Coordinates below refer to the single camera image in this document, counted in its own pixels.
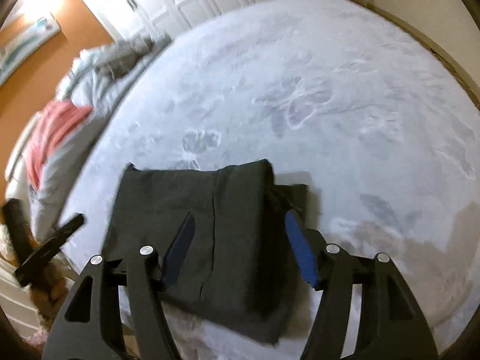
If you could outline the person left hand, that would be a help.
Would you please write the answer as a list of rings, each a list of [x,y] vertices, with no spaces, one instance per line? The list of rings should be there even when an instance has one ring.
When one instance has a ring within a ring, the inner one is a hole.
[[[45,323],[55,319],[69,294],[64,273],[65,270],[61,264],[50,262],[43,271],[43,279],[46,283],[40,287],[33,284],[30,286],[30,299]]]

